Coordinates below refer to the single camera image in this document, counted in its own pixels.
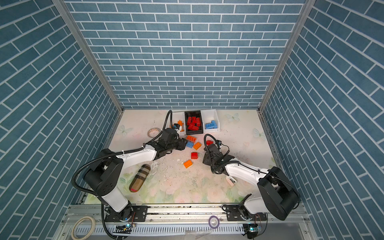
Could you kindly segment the red curved lego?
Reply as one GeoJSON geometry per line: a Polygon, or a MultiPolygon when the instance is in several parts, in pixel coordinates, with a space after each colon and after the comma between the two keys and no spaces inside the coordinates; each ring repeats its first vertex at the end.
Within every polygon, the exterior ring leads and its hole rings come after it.
{"type": "Polygon", "coordinates": [[[211,145],[211,144],[213,144],[214,142],[213,141],[210,141],[210,140],[208,140],[208,141],[206,141],[206,145],[207,146],[209,146],[209,145],[211,145]]]}

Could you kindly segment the small red lego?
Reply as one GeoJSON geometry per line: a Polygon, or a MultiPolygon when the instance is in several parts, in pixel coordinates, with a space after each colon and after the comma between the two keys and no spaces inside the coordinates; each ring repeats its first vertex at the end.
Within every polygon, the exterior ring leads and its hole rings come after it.
{"type": "Polygon", "coordinates": [[[199,158],[199,155],[198,155],[197,152],[192,152],[192,153],[191,153],[191,159],[196,160],[196,159],[198,159],[198,158],[199,158]]]}

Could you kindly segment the orange lego top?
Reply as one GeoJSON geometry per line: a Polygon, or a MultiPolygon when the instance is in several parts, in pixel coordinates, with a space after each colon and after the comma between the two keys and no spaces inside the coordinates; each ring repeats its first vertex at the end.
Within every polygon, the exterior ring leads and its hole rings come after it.
{"type": "Polygon", "coordinates": [[[187,141],[194,143],[197,138],[195,138],[193,136],[187,136],[186,139],[187,139],[187,141]]]}

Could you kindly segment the blue lego bottom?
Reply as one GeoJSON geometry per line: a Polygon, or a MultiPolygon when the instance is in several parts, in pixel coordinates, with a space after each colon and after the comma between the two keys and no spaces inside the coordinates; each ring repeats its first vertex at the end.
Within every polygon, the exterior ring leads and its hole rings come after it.
{"type": "Polygon", "coordinates": [[[211,126],[210,126],[210,128],[211,128],[211,129],[217,129],[217,128],[218,128],[218,126],[217,126],[217,124],[216,124],[216,121],[212,121],[212,122],[211,122],[211,126]]]}

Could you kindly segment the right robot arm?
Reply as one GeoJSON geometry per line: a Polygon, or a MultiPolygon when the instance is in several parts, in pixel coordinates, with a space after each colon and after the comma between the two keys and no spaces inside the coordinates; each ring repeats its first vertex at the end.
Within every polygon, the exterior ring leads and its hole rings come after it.
{"type": "Polygon", "coordinates": [[[229,154],[223,154],[215,144],[204,148],[203,164],[214,174],[224,174],[230,180],[243,180],[259,189],[260,196],[252,194],[239,203],[240,216],[249,220],[258,213],[270,213],[284,221],[300,202],[300,194],[278,167],[261,169],[245,164],[229,154]]]}

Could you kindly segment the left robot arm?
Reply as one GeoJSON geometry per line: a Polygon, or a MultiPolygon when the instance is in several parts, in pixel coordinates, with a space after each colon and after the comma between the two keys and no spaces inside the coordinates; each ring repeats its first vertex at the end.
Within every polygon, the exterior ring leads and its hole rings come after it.
{"type": "Polygon", "coordinates": [[[103,204],[120,213],[129,205],[129,200],[117,187],[122,170],[158,160],[173,150],[183,151],[187,142],[180,138],[176,130],[167,128],[158,140],[148,142],[141,148],[121,152],[104,149],[87,167],[83,179],[103,204]]]}

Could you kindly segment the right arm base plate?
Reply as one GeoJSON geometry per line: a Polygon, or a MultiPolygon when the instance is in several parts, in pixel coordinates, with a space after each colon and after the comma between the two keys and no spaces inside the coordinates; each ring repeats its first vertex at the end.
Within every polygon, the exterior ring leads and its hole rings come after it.
{"type": "Polygon", "coordinates": [[[222,210],[226,213],[229,222],[262,222],[268,219],[267,213],[250,214],[246,211],[245,207],[239,205],[222,205],[222,210]]]}

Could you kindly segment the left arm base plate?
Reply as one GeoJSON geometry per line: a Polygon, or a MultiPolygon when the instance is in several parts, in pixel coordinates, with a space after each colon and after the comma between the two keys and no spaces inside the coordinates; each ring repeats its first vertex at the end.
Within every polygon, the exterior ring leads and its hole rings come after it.
{"type": "Polygon", "coordinates": [[[121,212],[117,213],[112,208],[106,207],[107,216],[105,222],[123,222],[135,223],[145,222],[148,212],[148,206],[127,206],[121,212]]]}

